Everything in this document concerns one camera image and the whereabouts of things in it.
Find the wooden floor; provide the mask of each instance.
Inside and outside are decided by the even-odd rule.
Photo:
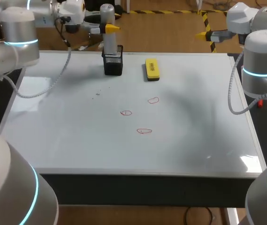
[[[256,7],[255,0],[242,0],[250,7]],[[267,4],[267,0],[258,0]],[[192,10],[187,0],[131,0],[131,10]],[[203,10],[212,9],[203,5]],[[209,13],[208,21],[212,30],[226,29],[223,13]],[[202,17],[197,14],[124,14],[117,25],[118,44],[126,52],[171,52],[171,53],[209,53],[208,42],[195,39],[195,35],[205,31]],[[85,31],[75,35],[66,34],[72,46],[89,45],[100,41],[99,37],[89,38]],[[65,50],[63,42],[55,29],[38,29],[41,50]],[[237,37],[216,44],[218,53],[239,53]],[[76,206],[60,207],[58,225],[183,225],[184,207],[133,207],[133,206]],[[221,209],[213,208],[213,225],[222,225]],[[188,225],[207,225],[209,216],[204,208],[193,208],[188,213]]]
[[[146,206],[61,206],[58,225],[183,225],[185,207]],[[222,225],[220,209],[211,208],[212,225]],[[187,213],[188,225],[208,225],[205,208],[192,208]]]

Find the red marker scribble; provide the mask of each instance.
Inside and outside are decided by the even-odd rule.
[[[122,114],[123,116],[130,116],[130,115],[132,114],[132,112],[129,111],[129,110],[125,110],[125,111],[122,111],[121,114]]]
[[[155,104],[155,103],[158,103],[159,101],[160,99],[158,97],[154,97],[148,100],[150,104]]]
[[[150,129],[145,129],[145,128],[141,128],[141,129],[137,129],[137,132],[139,132],[140,134],[149,134],[152,132],[152,130]]]

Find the whiteboard surface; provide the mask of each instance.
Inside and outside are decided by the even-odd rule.
[[[51,85],[66,58],[66,52],[41,53],[20,91],[30,95]],[[157,59],[159,81],[146,80],[146,58]],[[125,53],[123,61],[122,76],[106,76],[99,53],[72,53],[53,91],[15,98],[1,134],[40,173],[255,177],[261,172],[264,162],[249,114],[235,116],[228,109],[232,58]],[[241,110],[244,96],[237,87],[239,81],[232,105]],[[159,102],[150,104],[151,98]]]

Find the gray cable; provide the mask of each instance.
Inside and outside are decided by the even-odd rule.
[[[232,109],[232,106],[231,106],[231,89],[232,89],[232,83],[233,83],[233,78],[234,78],[234,75],[235,75],[235,72],[236,72],[236,67],[239,63],[239,61],[241,60],[241,57],[243,56],[244,54],[244,51],[242,51],[242,53],[238,56],[233,68],[232,68],[232,72],[231,72],[231,76],[230,76],[230,82],[229,82],[229,88],[228,88],[228,107],[229,107],[229,110],[235,114],[235,115],[241,115],[245,112],[247,112],[248,110],[250,110],[252,107],[254,107],[258,101],[262,100],[262,99],[265,99],[267,98],[267,94],[264,94],[264,95],[261,95],[259,96],[258,98],[256,98],[255,100],[253,100],[250,105],[247,106],[247,108],[243,109],[242,111],[239,111],[239,112],[236,112]]]
[[[61,73],[58,75],[58,77],[56,78],[56,80],[54,81],[54,83],[50,87],[48,87],[47,89],[43,90],[42,92],[40,92],[38,94],[35,94],[35,95],[22,95],[19,92],[19,90],[17,89],[17,87],[15,86],[15,84],[13,83],[13,81],[7,75],[4,75],[3,78],[6,79],[10,83],[11,87],[13,88],[13,90],[15,91],[15,93],[16,93],[16,95],[18,97],[21,97],[21,98],[36,98],[38,96],[41,96],[43,94],[46,94],[47,92],[49,92],[56,85],[56,83],[59,81],[59,79],[61,78],[61,76],[63,75],[64,71],[66,70],[66,68],[67,68],[67,66],[69,64],[69,61],[71,59],[71,52],[72,52],[72,49],[69,47],[68,48],[68,58],[67,58],[67,61],[64,64]]]

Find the black marker holder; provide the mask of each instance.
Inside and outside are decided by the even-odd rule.
[[[121,76],[123,71],[123,45],[118,45],[116,55],[104,54],[102,51],[105,75]]]

